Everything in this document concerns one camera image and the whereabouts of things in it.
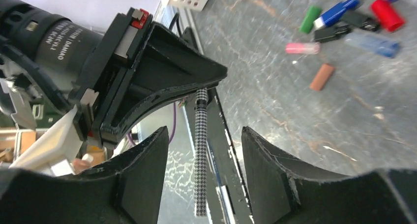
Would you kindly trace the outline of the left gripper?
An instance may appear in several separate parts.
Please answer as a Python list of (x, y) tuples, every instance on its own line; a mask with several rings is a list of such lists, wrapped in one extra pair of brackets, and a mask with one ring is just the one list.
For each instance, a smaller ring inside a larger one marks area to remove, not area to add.
[(82, 64), (68, 99), (88, 143), (116, 145), (150, 113), (227, 77), (227, 67), (151, 22), (143, 9), (117, 14)]

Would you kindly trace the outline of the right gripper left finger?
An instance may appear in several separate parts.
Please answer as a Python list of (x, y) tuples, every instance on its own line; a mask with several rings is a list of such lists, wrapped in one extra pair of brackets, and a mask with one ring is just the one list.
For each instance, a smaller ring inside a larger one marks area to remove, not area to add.
[(0, 171), (3, 224), (155, 224), (169, 147), (167, 127), (76, 175)]

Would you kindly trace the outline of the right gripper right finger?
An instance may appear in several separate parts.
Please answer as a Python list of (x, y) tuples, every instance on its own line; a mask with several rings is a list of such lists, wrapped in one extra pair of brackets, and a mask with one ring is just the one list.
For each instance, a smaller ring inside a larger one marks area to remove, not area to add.
[(379, 168), (348, 176), (309, 164), (250, 127), (241, 132), (257, 224), (414, 224), (417, 172)]

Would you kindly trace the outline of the checkered pen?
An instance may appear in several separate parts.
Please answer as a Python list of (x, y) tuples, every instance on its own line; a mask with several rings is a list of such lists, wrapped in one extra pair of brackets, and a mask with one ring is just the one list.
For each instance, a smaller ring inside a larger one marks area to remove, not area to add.
[(200, 89), (196, 92), (195, 108), (195, 159), (194, 159), (194, 215), (207, 215), (207, 104), (208, 90)]

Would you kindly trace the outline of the brown marker cap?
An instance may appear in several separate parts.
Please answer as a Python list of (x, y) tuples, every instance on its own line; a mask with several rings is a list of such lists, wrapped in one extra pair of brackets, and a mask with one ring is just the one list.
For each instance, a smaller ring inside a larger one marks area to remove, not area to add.
[(322, 64), (309, 86), (310, 89), (315, 91), (323, 90), (334, 71), (335, 67), (333, 67), (332, 65), (327, 63)]

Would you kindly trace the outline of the pink clear marker cap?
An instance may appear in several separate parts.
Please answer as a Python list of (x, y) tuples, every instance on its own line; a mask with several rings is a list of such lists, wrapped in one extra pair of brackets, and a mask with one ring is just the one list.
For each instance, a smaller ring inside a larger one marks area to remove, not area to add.
[(285, 52), (288, 54), (315, 55), (320, 51), (320, 46), (319, 42), (288, 43)]

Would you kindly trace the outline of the green marker cap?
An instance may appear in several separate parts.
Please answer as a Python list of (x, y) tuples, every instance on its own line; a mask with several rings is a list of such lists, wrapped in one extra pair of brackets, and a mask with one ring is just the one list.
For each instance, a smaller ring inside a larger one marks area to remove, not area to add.
[(322, 8), (319, 6), (312, 5), (308, 8), (304, 19), (299, 27), (299, 31), (302, 33), (309, 34), (314, 26), (314, 21), (320, 17)]

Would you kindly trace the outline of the blue marker cap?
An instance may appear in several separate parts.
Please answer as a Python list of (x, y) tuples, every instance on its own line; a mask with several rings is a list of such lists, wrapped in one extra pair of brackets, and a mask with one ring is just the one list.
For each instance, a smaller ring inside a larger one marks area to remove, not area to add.
[(322, 29), (336, 24), (347, 10), (355, 9), (360, 0), (346, 0), (337, 3), (314, 21), (315, 29)]

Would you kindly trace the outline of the black marker cap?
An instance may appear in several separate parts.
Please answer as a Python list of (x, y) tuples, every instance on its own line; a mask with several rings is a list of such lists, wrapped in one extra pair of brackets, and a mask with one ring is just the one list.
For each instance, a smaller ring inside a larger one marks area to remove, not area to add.
[(378, 32), (381, 28), (377, 19), (355, 10), (347, 10), (340, 21), (366, 31)]
[(331, 26), (328, 28), (318, 29), (314, 31), (313, 41), (319, 43), (327, 43), (339, 40), (352, 31), (350, 25)]

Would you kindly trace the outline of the clear blue pen cap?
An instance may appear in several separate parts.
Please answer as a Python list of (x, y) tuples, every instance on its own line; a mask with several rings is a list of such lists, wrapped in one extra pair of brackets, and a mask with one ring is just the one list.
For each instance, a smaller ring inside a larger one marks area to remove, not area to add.
[(360, 30), (347, 34), (345, 43), (349, 46), (388, 58), (394, 58), (401, 48), (399, 41), (381, 34)]

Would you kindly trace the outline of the red marker cap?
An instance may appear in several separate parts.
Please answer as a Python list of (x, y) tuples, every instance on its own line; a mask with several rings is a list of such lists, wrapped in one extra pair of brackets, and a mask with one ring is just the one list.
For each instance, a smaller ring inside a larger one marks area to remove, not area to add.
[(370, 5), (370, 10), (388, 32), (395, 32), (405, 25), (405, 20), (388, 0), (375, 0)]

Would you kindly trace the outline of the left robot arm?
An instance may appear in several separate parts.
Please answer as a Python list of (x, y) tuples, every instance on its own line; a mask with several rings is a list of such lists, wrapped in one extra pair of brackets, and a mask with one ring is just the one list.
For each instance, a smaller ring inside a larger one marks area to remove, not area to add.
[(143, 9), (119, 13), (104, 35), (21, 0), (0, 0), (0, 56), (12, 82), (44, 98), (89, 144), (114, 148), (141, 119), (227, 77)]

